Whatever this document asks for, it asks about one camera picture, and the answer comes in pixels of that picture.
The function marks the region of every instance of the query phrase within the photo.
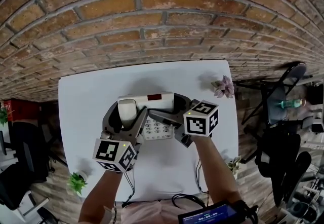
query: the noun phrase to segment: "desk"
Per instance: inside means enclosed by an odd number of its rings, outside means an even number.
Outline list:
[[[89,175],[82,196],[89,194],[104,172],[92,160],[94,144],[101,135],[104,115],[122,95],[167,91],[218,104],[219,124],[213,131],[212,140],[223,158],[237,157],[235,99],[216,98],[211,85],[223,75],[231,78],[227,61],[205,60],[134,65],[62,77],[59,81],[59,115],[68,168],[70,173],[82,170]],[[136,189],[132,201],[199,193],[195,179],[197,163],[194,144],[186,148],[175,139],[145,142],[131,173],[131,179],[135,175]],[[200,179],[205,191],[203,173]],[[123,177],[116,201],[125,201],[131,193]]]

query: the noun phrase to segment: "brick wall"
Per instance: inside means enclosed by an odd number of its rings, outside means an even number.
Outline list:
[[[226,59],[234,79],[305,61],[324,72],[324,0],[0,0],[0,99],[57,98],[58,79]]]

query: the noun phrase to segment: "potted plant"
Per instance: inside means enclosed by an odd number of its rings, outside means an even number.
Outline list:
[[[232,171],[232,173],[233,173],[234,175],[236,175],[236,172],[237,172],[238,169],[239,169],[239,163],[240,163],[240,161],[241,161],[241,156],[239,156],[239,157],[235,157],[233,160],[231,160],[231,161],[229,161],[229,162],[227,163],[229,169]]]
[[[234,84],[227,76],[223,76],[223,80],[211,82],[215,89],[214,96],[222,98],[224,95],[226,98],[234,97]]]
[[[76,193],[79,193],[81,195],[81,190],[87,185],[88,177],[87,175],[82,172],[78,171],[77,173],[74,173],[70,175],[69,183],[68,185],[74,190]]]
[[[8,112],[5,107],[0,108],[0,123],[2,126],[8,122]]]

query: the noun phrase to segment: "person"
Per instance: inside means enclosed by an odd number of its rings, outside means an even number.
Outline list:
[[[198,151],[209,194],[214,203],[227,200],[235,203],[241,200],[236,180],[223,161],[211,138],[191,137]],[[79,217],[79,224],[108,224],[112,218],[111,209],[122,179],[121,173],[106,171],[85,199]],[[201,207],[188,199],[177,199],[175,207],[171,200],[134,202],[121,212],[122,224],[173,224],[178,215],[192,212]]]

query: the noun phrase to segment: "pink flower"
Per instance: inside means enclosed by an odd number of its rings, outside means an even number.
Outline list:
[[[227,98],[233,98],[234,96],[234,84],[227,76],[223,76],[223,80],[212,82],[212,85],[216,88],[214,96],[221,98],[224,95]]]

